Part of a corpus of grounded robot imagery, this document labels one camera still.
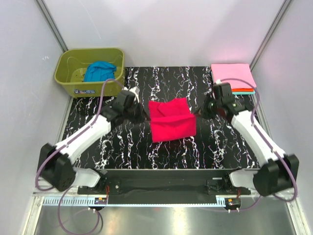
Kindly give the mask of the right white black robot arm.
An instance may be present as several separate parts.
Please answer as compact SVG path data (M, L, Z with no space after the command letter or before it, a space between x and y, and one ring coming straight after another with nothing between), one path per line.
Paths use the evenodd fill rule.
M261 127L254 114L245 104L236 100L228 82L215 83L213 93L208 94L197 114L203 119L221 116L245 139L257 158L259 170L238 169L222 181L224 192L233 194L239 188L256 190L261 196L277 196L292 188L292 199L298 194L296 178L299 159L288 155Z

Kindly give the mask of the magenta t shirt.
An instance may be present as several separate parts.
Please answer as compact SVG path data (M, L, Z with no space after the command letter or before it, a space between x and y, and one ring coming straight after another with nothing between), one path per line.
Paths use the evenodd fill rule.
M169 102L149 101L153 142L174 141L196 135L196 116L190 112L187 99Z

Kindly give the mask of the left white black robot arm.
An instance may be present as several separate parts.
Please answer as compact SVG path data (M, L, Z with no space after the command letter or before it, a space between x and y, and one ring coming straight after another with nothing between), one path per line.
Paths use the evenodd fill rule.
M118 96L102 107L81 129L67 139L40 151L37 177L45 179L60 192L71 187L85 187L100 194L106 187L106 172L92 168L74 167L78 157L94 142L129 120L138 124L148 120L139 99L139 88L123 88Z

